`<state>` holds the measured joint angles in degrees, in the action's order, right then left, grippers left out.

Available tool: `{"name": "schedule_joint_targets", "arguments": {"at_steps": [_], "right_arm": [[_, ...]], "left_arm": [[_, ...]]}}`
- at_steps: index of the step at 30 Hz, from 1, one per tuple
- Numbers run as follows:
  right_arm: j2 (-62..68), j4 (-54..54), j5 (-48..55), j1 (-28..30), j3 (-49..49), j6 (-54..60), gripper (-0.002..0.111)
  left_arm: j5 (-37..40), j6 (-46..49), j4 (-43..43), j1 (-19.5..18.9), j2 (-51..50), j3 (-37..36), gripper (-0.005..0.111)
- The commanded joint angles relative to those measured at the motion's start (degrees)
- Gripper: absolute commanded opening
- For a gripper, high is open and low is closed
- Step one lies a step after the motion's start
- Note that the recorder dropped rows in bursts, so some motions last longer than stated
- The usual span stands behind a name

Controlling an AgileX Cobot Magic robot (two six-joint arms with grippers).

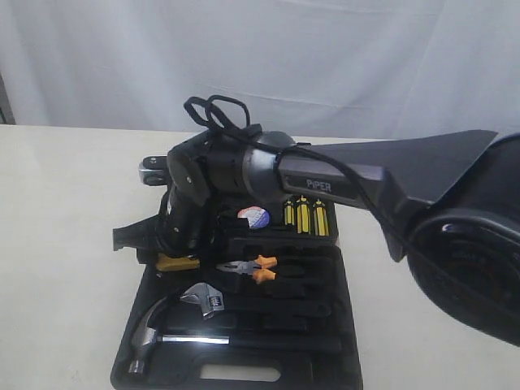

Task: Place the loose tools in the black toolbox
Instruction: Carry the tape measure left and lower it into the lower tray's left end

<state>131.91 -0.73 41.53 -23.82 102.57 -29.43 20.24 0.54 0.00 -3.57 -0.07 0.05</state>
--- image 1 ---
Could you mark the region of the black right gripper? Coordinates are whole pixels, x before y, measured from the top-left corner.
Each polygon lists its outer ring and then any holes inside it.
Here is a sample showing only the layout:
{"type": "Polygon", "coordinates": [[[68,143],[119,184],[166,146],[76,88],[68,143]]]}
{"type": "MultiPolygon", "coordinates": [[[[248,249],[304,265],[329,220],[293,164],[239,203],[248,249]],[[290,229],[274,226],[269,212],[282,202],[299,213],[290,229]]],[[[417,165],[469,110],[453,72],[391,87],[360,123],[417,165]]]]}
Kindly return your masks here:
{"type": "Polygon", "coordinates": [[[142,249],[170,256],[195,256],[207,231],[210,196],[189,196],[169,190],[161,199],[158,215],[112,230],[113,250],[142,249]]]}

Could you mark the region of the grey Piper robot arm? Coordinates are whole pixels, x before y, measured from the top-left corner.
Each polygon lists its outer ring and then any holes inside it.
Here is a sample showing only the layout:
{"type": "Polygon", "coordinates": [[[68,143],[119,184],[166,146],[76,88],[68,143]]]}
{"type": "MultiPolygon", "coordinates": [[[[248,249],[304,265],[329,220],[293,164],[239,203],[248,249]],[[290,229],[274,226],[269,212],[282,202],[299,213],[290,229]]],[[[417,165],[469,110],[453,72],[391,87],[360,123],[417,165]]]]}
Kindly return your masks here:
{"type": "Polygon", "coordinates": [[[259,126],[208,130],[141,179],[166,186],[158,213],[113,231],[125,247],[196,256],[219,197],[281,203],[321,197],[369,211],[395,261],[446,314],[519,342],[519,137],[470,130],[400,141],[304,145],[259,126]]]}

